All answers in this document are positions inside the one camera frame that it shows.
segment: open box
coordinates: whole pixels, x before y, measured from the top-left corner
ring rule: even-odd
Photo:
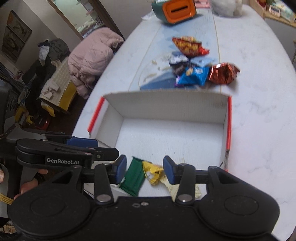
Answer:
[[[227,169],[231,97],[194,90],[111,93],[101,98],[88,128],[101,146],[162,165],[169,155],[196,169]],[[162,184],[145,180],[139,196],[169,196]]]

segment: human hand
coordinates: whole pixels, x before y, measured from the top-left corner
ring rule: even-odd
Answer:
[[[39,169],[38,173],[40,174],[47,174],[47,170],[45,169]],[[15,195],[14,199],[17,199],[20,195],[24,194],[25,192],[37,187],[39,185],[38,181],[36,178],[33,178],[32,181],[24,183],[21,187],[20,187],[20,193]]]
[[[0,183],[4,181],[4,172],[2,169],[0,169]]]

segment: wooden shelf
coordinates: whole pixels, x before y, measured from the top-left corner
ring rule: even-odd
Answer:
[[[276,20],[276,21],[279,21],[279,22],[282,22],[282,23],[288,24],[288,25],[290,25],[290,26],[296,28],[296,23],[290,23],[288,20],[286,20],[286,19],[284,19],[284,18],[278,18],[278,17],[272,15],[269,11],[265,11],[265,12],[264,12],[264,16],[265,16],[266,18],[271,18],[271,19],[273,19],[273,20]]]
[[[285,23],[287,25],[290,25],[294,28],[296,28],[296,23],[290,23],[289,21],[287,21],[286,19],[284,18],[278,18],[274,15],[272,15],[269,11],[267,10],[264,10],[261,5],[259,5],[259,3],[257,2],[257,0],[250,0],[250,6],[251,8],[253,8],[263,19],[265,18],[270,18],[270,19],[273,19],[273,20],[276,20],[276,21],[279,21],[279,22],[282,22],[282,23]]]

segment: metal pivot screw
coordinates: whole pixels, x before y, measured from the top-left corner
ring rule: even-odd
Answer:
[[[141,205],[139,203],[133,203],[132,206],[133,207],[141,207]]]
[[[142,205],[142,206],[148,206],[149,203],[148,203],[148,202],[141,202],[141,205]]]
[[[190,202],[192,200],[192,196],[189,194],[181,194],[178,196],[178,199],[181,202]]]
[[[96,198],[99,202],[109,202],[111,200],[111,197],[107,194],[101,194],[97,196]]]

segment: orange snack bag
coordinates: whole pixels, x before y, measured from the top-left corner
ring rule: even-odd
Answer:
[[[198,51],[197,51],[197,55],[198,56],[207,55],[209,53],[210,53],[210,50],[209,49],[205,49],[203,47],[199,47],[198,48]]]
[[[183,36],[181,38],[173,37],[173,43],[177,48],[188,58],[194,58],[198,55],[198,49],[202,43],[197,41],[194,37]]]

